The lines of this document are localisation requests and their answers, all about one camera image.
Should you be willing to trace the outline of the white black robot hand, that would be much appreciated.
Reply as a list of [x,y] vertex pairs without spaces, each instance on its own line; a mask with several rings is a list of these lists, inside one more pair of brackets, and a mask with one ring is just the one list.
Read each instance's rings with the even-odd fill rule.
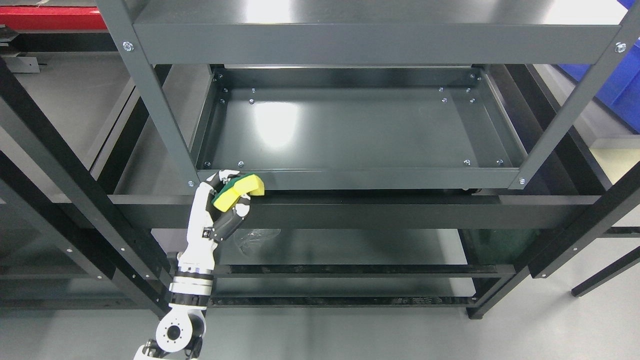
[[214,269],[214,250],[227,240],[249,216],[251,196],[244,194],[226,212],[215,209],[211,201],[227,182],[242,174],[247,173],[237,170],[220,170],[199,183],[190,208],[187,246],[178,258],[177,269],[180,267]]

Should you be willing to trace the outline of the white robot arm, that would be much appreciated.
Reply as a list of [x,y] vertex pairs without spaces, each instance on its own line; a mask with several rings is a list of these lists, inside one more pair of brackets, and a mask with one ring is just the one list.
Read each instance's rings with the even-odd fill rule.
[[213,280],[212,269],[178,268],[169,285],[169,312],[158,322],[155,337],[135,351],[135,360],[163,359],[180,352],[186,360],[201,357]]

